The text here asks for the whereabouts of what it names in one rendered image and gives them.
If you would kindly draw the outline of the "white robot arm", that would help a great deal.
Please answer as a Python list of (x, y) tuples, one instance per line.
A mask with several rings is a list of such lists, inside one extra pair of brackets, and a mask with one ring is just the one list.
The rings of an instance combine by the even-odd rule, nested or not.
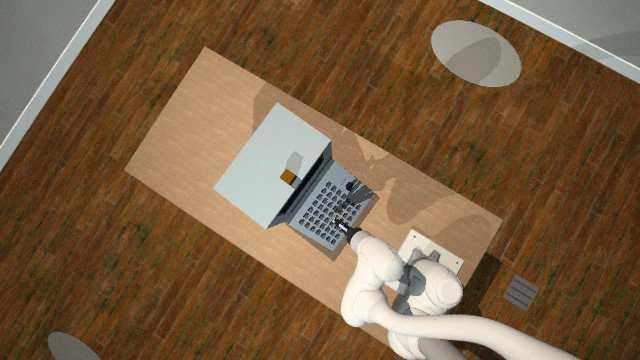
[[(378, 323), (388, 329), (391, 348), (404, 359), (470, 360), (449, 341), (457, 340), (486, 346), (506, 360), (581, 360), (489, 318), (444, 315), (460, 302), (463, 288), (452, 270), (436, 262), (436, 250), (426, 256), (414, 248), (404, 266), (388, 243), (368, 231), (355, 233), (350, 246), (358, 261), (342, 298), (343, 319), (353, 327)], [(382, 287), (397, 280), (410, 286), (394, 311)]]

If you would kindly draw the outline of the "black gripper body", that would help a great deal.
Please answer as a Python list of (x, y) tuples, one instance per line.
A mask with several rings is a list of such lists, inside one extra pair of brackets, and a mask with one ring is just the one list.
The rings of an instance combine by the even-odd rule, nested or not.
[(350, 245), (350, 242), (351, 242), (351, 239), (352, 239), (353, 235), (355, 233), (357, 233), (358, 231), (361, 231), (362, 229), (361, 228), (350, 229), (348, 227), (345, 227), (345, 228), (347, 229), (347, 231), (345, 231), (345, 230), (343, 230), (343, 231), (347, 234), (347, 242)]

